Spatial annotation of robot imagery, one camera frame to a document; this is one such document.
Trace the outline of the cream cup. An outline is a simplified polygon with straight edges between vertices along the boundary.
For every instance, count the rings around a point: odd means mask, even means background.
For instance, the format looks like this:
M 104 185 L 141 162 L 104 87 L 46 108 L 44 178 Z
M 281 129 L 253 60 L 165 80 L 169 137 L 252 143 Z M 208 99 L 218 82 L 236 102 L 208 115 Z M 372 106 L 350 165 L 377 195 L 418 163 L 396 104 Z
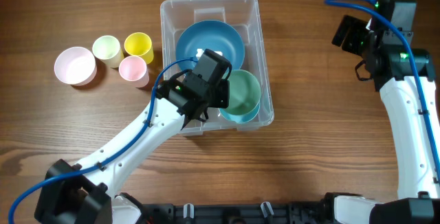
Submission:
M 92 53 L 110 68 L 118 68 L 124 59 L 119 40 L 111 35 L 104 35 L 95 40 Z

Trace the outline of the light blue bowl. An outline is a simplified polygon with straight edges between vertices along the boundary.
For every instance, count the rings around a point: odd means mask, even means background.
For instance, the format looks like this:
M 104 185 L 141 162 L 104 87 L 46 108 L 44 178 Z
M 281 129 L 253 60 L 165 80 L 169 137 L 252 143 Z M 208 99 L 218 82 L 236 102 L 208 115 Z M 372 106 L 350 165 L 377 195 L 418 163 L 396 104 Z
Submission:
M 260 104 L 257 104 L 249 113 L 243 115 L 233 115 L 227 113 L 225 109 L 219 109 L 220 114 L 228 121 L 235 122 L 237 124 L 245 124 L 253 120 L 260 110 Z

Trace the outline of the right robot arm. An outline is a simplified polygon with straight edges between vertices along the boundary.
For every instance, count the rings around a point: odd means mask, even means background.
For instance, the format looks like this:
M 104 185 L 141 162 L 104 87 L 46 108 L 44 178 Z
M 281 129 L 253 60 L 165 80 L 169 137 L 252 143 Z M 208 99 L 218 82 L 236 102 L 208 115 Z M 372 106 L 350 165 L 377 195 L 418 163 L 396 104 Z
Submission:
M 339 223 L 438 223 L 439 169 L 424 121 L 427 113 L 438 146 L 435 73 L 430 54 L 424 49 L 412 51 L 427 104 L 424 109 L 402 43 L 388 30 L 376 34 L 366 26 L 366 21 L 346 15 L 332 43 L 362 57 L 360 64 L 370 72 L 386 107 L 398 163 L 398 198 L 379 203 L 341 194 L 333 198 L 332 217 Z

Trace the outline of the dark blue bowl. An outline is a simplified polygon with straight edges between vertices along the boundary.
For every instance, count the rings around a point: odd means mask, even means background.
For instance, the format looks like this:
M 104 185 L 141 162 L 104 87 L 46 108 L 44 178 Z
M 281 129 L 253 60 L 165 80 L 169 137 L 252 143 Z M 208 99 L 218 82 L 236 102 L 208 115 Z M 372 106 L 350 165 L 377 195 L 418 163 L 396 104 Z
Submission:
M 245 45 L 239 33 L 227 23 L 206 20 L 194 23 L 179 37 L 176 60 L 195 57 L 205 49 L 221 52 L 233 69 L 240 69 L 245 59 Z

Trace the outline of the yellow cup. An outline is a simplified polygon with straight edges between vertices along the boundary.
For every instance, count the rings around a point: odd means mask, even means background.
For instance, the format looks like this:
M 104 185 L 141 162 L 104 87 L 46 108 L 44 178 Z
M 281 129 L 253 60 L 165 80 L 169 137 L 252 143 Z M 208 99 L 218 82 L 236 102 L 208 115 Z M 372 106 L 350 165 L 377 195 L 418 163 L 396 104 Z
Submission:
M 124 42 L 127 54 L 139 56 L 146 64 L 150 64 L 154 59 L 153 43 L 151 37 L 143 32 L 130 34 Z

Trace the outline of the pink cup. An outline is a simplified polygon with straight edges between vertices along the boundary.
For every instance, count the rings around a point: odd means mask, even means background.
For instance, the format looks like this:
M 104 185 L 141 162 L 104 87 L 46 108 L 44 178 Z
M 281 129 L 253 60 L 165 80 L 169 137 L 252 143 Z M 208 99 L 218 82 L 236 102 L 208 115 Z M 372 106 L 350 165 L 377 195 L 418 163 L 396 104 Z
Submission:
M 149 71 L 146 62 L 139 56 L 128 56 L 118 67 L 120 76 L 134 87 L 142 88 L 149 83 Z

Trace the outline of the mint green bowl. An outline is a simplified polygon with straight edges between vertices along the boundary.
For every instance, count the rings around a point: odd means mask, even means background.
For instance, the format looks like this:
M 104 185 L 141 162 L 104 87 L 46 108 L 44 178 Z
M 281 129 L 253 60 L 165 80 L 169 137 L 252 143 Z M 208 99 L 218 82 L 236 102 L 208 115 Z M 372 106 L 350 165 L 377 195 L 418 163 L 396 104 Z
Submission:
M 231 115 L 246 115 L 255 109 L 261 98 L 258 79 L 242 69 L 233 70 L 228 78 L 229 105 L 225 111 Z

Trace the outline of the pink bowl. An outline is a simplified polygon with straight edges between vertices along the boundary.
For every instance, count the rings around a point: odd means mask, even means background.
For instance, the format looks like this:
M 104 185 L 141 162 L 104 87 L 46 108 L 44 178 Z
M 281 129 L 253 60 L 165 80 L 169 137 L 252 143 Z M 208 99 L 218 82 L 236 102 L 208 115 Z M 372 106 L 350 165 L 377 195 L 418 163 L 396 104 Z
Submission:
M 83 86 L 96 76 L 96 59 L 87 48 L 70 47 L 57 57 L 54 73 L 65 84 Z

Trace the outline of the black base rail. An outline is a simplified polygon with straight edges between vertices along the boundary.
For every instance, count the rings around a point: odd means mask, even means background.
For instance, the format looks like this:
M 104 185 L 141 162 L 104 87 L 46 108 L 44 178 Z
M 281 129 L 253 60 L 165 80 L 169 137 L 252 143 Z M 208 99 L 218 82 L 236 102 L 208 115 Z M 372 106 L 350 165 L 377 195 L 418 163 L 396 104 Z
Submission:
M 320 202 L 264 202 L 252 205 L 144 204 L 141 223 L 228 224 L 228 223 L 334 223 Z

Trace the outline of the clear plastic storage container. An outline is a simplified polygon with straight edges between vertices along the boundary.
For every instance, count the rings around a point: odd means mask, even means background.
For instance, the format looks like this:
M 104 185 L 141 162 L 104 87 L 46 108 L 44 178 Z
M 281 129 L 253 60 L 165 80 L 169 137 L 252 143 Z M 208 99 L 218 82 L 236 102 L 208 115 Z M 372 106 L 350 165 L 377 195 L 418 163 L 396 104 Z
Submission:
M 165 0 L 160 6 L 162 30 L 162 58 L 164 65 L 176 61 L 175 48 L 182 33 L 194 23 L 206 20 L 222 21 L 231 25 L 245 45 L 245 59 L 240 69 L 253 74 L 259 81 L 262 96 L 258 115 L 248 123 L 237 124 L 226 120 L 218 109 L 208 109 L 208 121 L 191 121 L 181 130 L 183 136 L 202 135 L 206 131 L 235 128 L 252 131 L 267 126 L 274 119 L 274 109 L 267 71 L 263 33 L 258 0 Z M 172 66 L 164 79 L 192 69 L 194 62 L 185 58 Z

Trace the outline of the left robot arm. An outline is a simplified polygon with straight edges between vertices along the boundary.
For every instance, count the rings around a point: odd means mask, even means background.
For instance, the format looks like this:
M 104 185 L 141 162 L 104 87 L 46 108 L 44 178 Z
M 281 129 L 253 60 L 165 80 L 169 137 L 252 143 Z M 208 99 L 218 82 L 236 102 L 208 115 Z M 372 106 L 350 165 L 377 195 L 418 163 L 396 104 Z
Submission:
M 132 172 L 191 120 L 228 105 L 231 63 L 206 49 L 192 69 L 157 79 L 143 113 L 73 166 L 60 159 L 46 173 L 34 212 L 39 223 L 137 223 L 141 205 L 121 194 Z

